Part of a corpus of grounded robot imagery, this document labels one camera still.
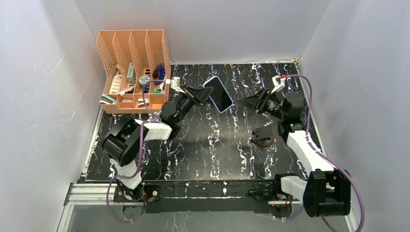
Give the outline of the phone with blue case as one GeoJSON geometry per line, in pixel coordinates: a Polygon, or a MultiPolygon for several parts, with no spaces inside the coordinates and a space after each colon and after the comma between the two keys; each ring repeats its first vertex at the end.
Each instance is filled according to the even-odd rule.
{"type": "Polygon", "coordinates": [[[203,86],[214,88],[209,96],[209,99],[212,101],[219,113],[226,112],[234,104],[229,92],[218,76],[211,77],[209,80],[204,82],[203,86]]]}

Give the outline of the grey stand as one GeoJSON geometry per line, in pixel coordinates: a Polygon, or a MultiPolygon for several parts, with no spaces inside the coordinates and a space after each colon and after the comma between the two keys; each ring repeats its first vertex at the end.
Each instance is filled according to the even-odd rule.
{"type": "Polygon", "coordinates": [[[267,125],[263,127],[253,128],[251,141],[263,147],[271,146],[275,141],[273,126],[267,125]]]}

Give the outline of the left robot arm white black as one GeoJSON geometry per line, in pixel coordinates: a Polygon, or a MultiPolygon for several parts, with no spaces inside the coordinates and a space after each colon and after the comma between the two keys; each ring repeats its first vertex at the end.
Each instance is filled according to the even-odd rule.
{"type": "Polygon", "coordinates": [[[138,121],[122,117],[105,135],[102,149],[117,170],[114,180],[132,201],[146,196],[141,174],[143,145],[146,141],[176,138],[180,122],[195,105],[203,105],[213,87],[182,86],[174,101],[167,101],[152,120],[138,121]]]}

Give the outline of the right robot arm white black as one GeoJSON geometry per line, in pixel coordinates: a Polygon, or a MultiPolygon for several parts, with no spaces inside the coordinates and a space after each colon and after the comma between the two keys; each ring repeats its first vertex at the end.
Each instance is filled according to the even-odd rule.
{"type": "Polygon", "coordinates": [[[278,200],[292,196],[302,203],[310,217],[346,216],[351,211],[351,184],[344,170],[320,156],[320,149],[306,133],[301,121],[305,98],[298,92],[287,93],[284,100],[263,88],[239,100],[247,109],[275,116],[278,134],[297,155],[308,173],[304,180],[295,174],[277,174],[268,192],[278,200]]]}

